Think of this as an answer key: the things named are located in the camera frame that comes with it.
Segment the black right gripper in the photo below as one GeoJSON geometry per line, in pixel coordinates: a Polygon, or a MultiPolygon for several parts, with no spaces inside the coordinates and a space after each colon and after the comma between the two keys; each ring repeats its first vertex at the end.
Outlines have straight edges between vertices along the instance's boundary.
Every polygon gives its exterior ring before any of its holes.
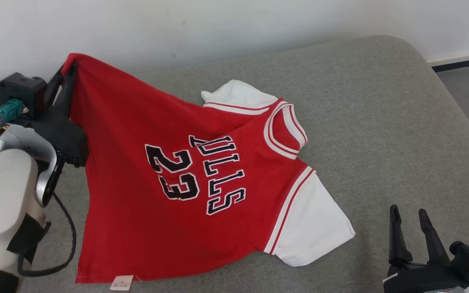
{"type": "Polygon", "coordinates": [[[383,279],[385,293],[442,292],[456,287],[462,289],[469,287],[469,279],[463,279],[452,267],[449,267],[450,258],[424,208],[419,209],[419,224],[425,235],[428,265],[407,265],[413,261],[413,257],[406,248],[401,223],[398,206],[392,205],[389,226],[391,267],[387,277],[383,279]]]}

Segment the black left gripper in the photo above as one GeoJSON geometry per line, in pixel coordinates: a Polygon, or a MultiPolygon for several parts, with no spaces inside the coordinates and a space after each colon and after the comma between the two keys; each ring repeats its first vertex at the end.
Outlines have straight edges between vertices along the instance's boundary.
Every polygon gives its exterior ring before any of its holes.
{"type": "Polygon", "coordinates": [[[63,66],[52,76],[46,89],[46,107],[54,104],[38,118],[29,121],[35,132],[49,142],[68,164],[85,167],[89,158],[88,137],[83,128],[70,119],[72,95],[77,78],[77,64],[72,63],[65,75],[63,66]]]}

